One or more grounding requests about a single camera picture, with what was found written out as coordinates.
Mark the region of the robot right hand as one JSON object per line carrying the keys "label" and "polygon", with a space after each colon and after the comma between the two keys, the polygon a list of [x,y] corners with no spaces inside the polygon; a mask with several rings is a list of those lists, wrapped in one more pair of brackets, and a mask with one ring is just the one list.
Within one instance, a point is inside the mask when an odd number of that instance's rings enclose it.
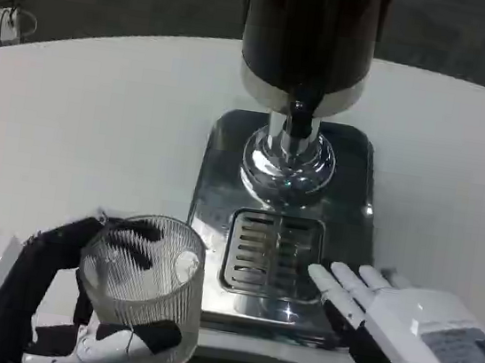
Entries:
{"label": "robot right hand", "polygon": [[485,363],[485,327],[460,299],[362,265],[310,264],[326,318],[355,363]]}

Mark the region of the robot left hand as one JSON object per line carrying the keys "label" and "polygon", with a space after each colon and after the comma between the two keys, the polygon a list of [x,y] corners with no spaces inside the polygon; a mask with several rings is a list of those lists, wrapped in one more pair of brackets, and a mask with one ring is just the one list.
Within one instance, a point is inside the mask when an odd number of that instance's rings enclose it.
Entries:
{"label": "robot left hand", "polygon": [[93,306],[80,285],[72,324],[36,327],[33,318],[59,271],[77,270],[102,228],[119,223],[100,211],[25,242],[0,243],[0,363],[126,363],[153,359],[183,340],[172,320],[90,328]]}

